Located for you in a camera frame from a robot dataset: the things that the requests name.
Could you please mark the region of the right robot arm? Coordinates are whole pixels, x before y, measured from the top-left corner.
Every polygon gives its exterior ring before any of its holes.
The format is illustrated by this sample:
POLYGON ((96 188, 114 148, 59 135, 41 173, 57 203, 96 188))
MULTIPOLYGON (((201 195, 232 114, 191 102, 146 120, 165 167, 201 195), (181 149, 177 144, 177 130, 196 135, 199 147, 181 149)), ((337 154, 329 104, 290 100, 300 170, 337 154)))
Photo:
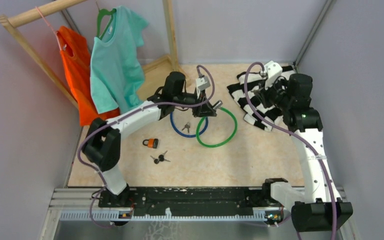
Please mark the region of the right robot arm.
POLYGON ((353 206, 345 202, 329 171, 323 143, 323 123, 319 112, 311 107, 313 79, 294 73, 285 79, 262 80, 254 94, 264 107, 281 111, 286 133, 298 153, 304 177, 304 192, 295 190, 284 179, 267 180, 261 199, 267 206, 278 202, 291 214, 295 230, 302 232, 336 232, 352 216, 353 206))

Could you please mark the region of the silver blue lock keys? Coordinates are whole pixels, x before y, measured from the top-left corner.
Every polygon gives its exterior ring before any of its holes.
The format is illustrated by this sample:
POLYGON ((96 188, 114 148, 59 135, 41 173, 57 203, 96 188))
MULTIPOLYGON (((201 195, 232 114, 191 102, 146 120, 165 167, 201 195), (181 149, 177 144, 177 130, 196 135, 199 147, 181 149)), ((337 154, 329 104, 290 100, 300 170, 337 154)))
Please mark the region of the silver blue lock keys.
POLYGON ((184 127, 182 128, 182 131, 186 131, 188 134, 190 133, 191 123, 187 122, 184 127))

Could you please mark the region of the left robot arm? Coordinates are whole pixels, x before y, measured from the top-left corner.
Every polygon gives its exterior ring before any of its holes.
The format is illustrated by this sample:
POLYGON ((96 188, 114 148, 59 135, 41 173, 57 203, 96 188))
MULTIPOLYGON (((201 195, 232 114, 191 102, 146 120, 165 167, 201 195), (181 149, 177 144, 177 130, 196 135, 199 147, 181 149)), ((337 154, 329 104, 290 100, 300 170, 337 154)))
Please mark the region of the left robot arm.
POLYGON ((186 76, 182 72, 172 71, 164 85, 158 87, 138 107, 108 120, 96 118, 90 124, 77 156, 86 156, 89 160, 87 165, 99 173, 104 189, 111 193, 110 200, 116 206, 124 207, 130 200, 129 185, 119 169, 123 139, 165 118, 176 107, 190 109, 197 118, 217 115, 216 110, 222 102, 211 104, 210 97, 206 95, 206 89, 215 87, 210 73, 199 73, 194 92, 186 92, 185 87, 186 76))

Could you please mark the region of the green cable lock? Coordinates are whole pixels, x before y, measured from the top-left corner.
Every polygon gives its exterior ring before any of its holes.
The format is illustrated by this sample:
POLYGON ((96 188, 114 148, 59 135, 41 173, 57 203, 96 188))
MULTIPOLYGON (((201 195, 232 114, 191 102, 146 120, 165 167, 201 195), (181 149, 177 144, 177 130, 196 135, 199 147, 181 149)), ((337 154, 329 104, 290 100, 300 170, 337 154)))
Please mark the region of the green cable lock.
POLYGON ((196 131, 197 142, 205 148, 219 148, 230 142, 238 131, 238 120, 235 115, 225 107, 220 107, 216 111, 217 116, 202 118, 197 125, 201 129, 201 125, 208 120, 208 127, 203 133, 201 130, 196 131))

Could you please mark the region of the orange padlock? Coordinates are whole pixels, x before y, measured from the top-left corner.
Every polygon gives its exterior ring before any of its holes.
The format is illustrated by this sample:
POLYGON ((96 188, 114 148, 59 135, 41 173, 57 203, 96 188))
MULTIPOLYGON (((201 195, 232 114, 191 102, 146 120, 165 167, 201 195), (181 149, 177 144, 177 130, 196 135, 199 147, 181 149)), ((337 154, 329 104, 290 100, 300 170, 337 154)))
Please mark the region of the orange padlock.
POLYGON ((160 141, 158 138, 149 138, 149 139, 144 139, 142 141, 143 146, 146 146, 146 147, 151 148, 151 149, 157 149, 159 146, 159 143, 160 143, 160 141))

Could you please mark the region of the black keys bunch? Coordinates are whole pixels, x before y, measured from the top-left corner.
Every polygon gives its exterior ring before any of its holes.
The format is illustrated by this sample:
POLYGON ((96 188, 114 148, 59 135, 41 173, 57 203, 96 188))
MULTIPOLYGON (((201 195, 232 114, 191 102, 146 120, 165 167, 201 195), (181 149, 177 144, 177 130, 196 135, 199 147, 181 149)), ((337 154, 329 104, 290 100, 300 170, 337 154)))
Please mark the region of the black keys bunch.
POLYGON ((152 155, 150 156, 154 162, 154 164, 158 165, 161 162, 171 162, 167 158, 165 158, 165 155, 168 151, 166 150, 164 153, 160 154, 158 157, 153 157, 152 155))

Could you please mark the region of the blue cable lock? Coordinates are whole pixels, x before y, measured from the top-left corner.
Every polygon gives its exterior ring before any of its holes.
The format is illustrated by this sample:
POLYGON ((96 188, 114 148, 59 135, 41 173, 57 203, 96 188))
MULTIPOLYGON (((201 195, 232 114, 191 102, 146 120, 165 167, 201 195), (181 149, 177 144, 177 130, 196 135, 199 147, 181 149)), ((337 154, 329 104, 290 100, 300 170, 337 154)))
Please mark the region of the blue cable lock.
MULTIPOLYGON (((196 133, 194 134, 185 134, 183 133, 181 130, 179 130, 177 127, 176 127, 176 124, 174 122, 174 112, 170 113, 169 115, 169 119, 170 119, 170 124, 173 128, 173 130, 179 134, 180 136, 184 137, 184 138, 195 138, 197 136, 196 133)), ((207 117, 205 118, 202 118, 202 120, 204 120, 204 127, 198 132, 198 135, 202 135, 208 128, 209 126, 209 119, 207 117)))

